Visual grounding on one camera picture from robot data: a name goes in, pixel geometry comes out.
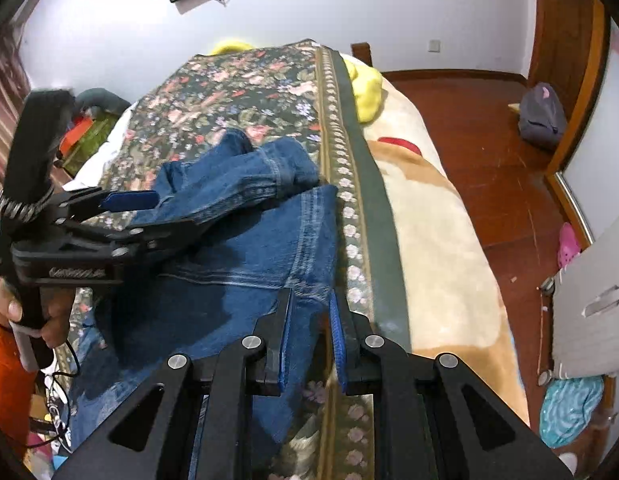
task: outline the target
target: white power socket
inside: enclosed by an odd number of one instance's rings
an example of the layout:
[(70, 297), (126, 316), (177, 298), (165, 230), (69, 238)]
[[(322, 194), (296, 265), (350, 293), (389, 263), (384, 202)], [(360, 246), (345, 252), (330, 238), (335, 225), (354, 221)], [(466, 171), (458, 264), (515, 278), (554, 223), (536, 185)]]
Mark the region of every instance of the white power socket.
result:
[(427, 45), (427, 52), (440, 52), (441, 40), (430, 40)]

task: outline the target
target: reddish brown floor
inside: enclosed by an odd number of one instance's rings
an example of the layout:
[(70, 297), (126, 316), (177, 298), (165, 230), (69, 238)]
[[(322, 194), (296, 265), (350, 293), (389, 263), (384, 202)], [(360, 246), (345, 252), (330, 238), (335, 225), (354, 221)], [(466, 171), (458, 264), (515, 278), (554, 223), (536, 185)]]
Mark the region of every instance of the reddish brown floor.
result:
[[(539, 354), (549, 358), (549, 317), (536, 287), (558, 270), (560, 210), (543, 182), (551, 156), (523, 142), (516, 82), (469, 78), (394, 83), (421, 112), (496, 275), (515, 339), (531, 427), (538, 432), (544, 388)], [(541, 349), (541, 316), (544, 336)]]

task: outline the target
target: turquoise fabric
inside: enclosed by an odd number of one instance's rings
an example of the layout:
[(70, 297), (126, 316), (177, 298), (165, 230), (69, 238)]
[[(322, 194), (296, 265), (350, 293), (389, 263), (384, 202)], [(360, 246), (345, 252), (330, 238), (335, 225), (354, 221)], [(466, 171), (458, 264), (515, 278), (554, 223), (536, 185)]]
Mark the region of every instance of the turquoise fabric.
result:
[(589, 424), (603, 398), (603, 377), (555, 380), (541, 409), (541, 438), (551, 448), (566, 446)]

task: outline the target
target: striped curtain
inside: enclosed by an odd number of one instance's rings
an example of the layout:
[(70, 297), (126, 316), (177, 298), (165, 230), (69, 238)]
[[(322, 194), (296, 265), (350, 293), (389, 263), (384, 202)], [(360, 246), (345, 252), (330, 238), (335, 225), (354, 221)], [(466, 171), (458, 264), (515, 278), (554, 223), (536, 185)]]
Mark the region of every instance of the striped curtain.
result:
[[(18, 55), (14, 27), (8, 25), (0, 34), (0, 189), (16, 123), (29, 91), (30, 84)], [(70, 180), (67, 173), (58, 168), (52, 170), (52, 179), (57, 187)]]

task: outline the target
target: denim jacket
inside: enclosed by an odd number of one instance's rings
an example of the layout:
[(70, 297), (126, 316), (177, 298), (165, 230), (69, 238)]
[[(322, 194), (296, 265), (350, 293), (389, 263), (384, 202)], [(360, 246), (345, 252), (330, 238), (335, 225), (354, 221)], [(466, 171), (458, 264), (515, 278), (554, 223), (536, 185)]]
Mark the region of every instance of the denim jacket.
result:
[(214, 221), (190, 250), (132, 269), (95, 309), (71, 390), (72, 446), (83, 442), (139, 383), (174, 352), (213, 355), (253, 331), (278, 290), (296, 294), (281, 397), (255, 397), (253, 460), (283, 441), (327, 310), (336, 254), (336, 188), (288, 137), (254, 149), (238, 130), (193, 162), (170, 162), (157, 176), (160, 203), (135, 224)]

